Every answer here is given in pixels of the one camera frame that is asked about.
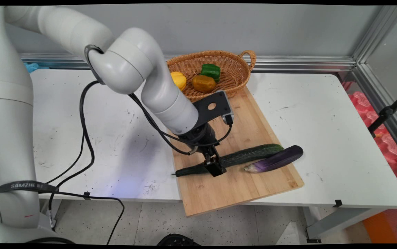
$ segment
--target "yellow bell pepper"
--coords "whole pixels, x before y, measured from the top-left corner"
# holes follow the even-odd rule
[[[201,93],[209,93],[215,88],[215,80],[205,75],[197,75],[192,79],[192,86]]]
[[[186,87],[186,77],[181,72],[172,72],[170,74],[175,85],[180,89],[180,91],[183,91]]]

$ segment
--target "basket handle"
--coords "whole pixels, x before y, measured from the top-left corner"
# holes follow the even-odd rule
[[[252,71],[252,69],[253,69],[254,66],[255,66],[255,61],[256,61],[255,52],[252,51],[252,50],[245,50],[245,51],[241,52],[241,54],[239,54],[238,56],[240,56],[241,58],[243,58],[243,55],[244,55],[244,54],[248,54],[249,57],[251,58],[251,64],[248,65],[248,66],[249,66],[249,71]]]

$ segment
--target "green bell pepper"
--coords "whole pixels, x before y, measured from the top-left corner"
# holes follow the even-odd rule
[[[203,64],[202,72],[200,73],[200,75],[212,77],[215,80],[215,82],[219,82],[220,68],[214,64]]]

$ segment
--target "blue object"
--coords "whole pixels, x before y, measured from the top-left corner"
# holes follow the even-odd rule
[[[23,65],[26,66],[26,69],[28,70],[28,73],[30,73],[30,74],[39,68],[40,69],[49,69],[48,67],[40,67],[37,63],[31,63],[31,64],[23,63]]]

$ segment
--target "floor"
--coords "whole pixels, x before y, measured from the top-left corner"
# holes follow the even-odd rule
[[[125,212],[112,245],[157,245],[179,233],[202,246],[306,244],[303,210],[288,206],[237,205],[186,218],[182,203],[123,202]],[[321,209],[326,216],[334,209]],[[63,200],[56,232],[78,244],[105,244],[121,212],[118,202]],[[360,222],[322,237],[323,244],[371,243]]]

